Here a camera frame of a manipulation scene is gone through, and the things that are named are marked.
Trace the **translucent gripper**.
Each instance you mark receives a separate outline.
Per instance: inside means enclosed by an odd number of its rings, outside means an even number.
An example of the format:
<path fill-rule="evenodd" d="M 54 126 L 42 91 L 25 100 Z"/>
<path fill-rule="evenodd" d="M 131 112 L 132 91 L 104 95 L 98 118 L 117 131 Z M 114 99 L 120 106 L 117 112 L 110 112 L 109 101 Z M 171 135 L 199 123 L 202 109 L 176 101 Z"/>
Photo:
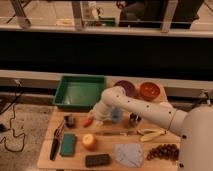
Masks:
<path fill-rule="evenodd" d="M 103 121 L 105 121 L 108 117 L 108 111 L 105 106 L 101 104 L 96 104 L 88 113 L 88 120 L 96 120 L 94 122 L 94 128 L 99 128 L 103 125 Z"/>

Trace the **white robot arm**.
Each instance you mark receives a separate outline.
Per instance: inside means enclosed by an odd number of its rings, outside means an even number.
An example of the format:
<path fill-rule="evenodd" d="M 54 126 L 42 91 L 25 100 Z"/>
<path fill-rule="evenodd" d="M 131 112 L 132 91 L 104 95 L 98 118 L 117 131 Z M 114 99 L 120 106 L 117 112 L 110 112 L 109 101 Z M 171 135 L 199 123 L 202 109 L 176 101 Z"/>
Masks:
<path fill-rule="evenodd" d="M 120 86 L 105 89 L 90 110 L 98 121 L 108 119 L 114 107 L 138 114 L 181 138 L 178 171 L 213 171 L 213 107 L 189 112 L 128 97 Z"/>

